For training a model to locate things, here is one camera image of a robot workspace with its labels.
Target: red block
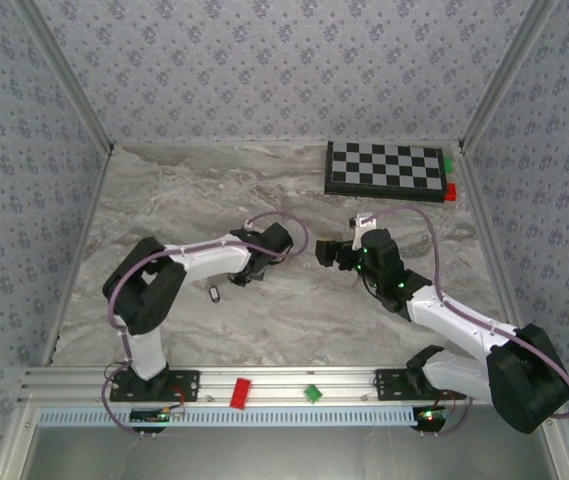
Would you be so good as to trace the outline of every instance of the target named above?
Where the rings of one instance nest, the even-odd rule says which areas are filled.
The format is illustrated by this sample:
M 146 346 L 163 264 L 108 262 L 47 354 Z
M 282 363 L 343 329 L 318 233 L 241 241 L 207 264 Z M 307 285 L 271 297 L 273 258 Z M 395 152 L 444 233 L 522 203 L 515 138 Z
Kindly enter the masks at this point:
M 239 410 L 244 410 L 246 407 L 246 399 L 248 391 L 251 389 L 251 381 L 245 378 L 238 378 L 235 382 L 235 390 L 233 390 L 233 397 L 231 398 L 231 407 Z
M 446 185 L 446 195 L 444 195 L 445 202 L 454 202 L 457 198 L 457 188 L 454 183 Z

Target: wall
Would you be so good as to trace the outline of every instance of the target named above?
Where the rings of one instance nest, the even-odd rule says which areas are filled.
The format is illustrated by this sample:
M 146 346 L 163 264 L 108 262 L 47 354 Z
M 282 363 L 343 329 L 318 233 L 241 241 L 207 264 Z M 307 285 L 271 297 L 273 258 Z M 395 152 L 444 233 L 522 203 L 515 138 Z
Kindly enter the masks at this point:
M 0 0 L 0 438 L 18 369 L 41 360 L 101 163 Z
M 529 0 L 39 0 L 116 142 L 459 138 Z
M 521 311 L 569 371 L 569 2 L 472 154 Z

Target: checkered board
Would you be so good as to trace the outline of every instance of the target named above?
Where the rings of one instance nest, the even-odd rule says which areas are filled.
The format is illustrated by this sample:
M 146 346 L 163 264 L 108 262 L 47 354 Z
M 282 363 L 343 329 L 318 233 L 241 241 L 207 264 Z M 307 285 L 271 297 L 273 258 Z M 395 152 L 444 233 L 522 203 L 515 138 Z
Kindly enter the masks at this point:
M 438 148 L 328 142 L 324 193 L 443 202 Z

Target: gray marble table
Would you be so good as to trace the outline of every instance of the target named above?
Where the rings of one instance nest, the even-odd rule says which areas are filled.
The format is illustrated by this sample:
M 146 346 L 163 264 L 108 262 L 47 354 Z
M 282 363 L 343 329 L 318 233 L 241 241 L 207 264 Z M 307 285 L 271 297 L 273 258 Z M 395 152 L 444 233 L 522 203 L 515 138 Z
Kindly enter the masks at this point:
M 258 213 L 292 212 L 311 232 L 301 257 L 270 269 L 245 288 L 219 285 L 220 303 L 204 281 L 184 287 L 164 324 L 172 366 L 400 365 L 446 339 L 388 313 L 352 272 L 315 260 L 317 238 L 348 239 L 348 219 L 403 202 L 323 194 L 322 146 L 158 146 L 115 149 L 100 193 L 77 281 L 53 357 L 55 365 L 106 365 L 121 360 L 119 338 L 106 319 L 101 287 L 143 237 L 183 244 L 217 238 Z M 433 220 L 442 281 L 454 298 L 499 318 L 461 178 L 458 200 L 421 204 Z M 302 232 L 279 221 L 297 245 Z M 422 219 L 400 212 L 381 219 L 408 268 L 433 274 L 432 244 Z

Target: black mounting plate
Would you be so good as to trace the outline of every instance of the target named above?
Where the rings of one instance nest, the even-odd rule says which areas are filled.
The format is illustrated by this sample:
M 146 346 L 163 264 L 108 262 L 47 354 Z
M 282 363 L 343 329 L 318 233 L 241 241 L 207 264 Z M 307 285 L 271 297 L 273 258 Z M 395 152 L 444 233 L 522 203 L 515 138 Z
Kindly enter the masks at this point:
M 425 400 L 436 401 L 440 398 L 440 390 L 435 388 L 423 389 L 418 392 L 409 382 L 408 369 L 406 368 L 381 368 L 375 370 L 375 379 L 373 384 L 377 389 L 377 399 L 380 402 L 398 401 L 398 400 Z M 461 393 L 448 391 L 442 400 L 464 400 L 466 395 Z
M 129 368 L 116 374 L 113 384 L 117 387 L 111 388 L 110 400 L 115 403 L 176 403 L 180 402 L 179 390 L 184 394 L 185 402 L 196 402 L 200 388 L 200 372 L 166 369 L 157 377 L 145 382 Z

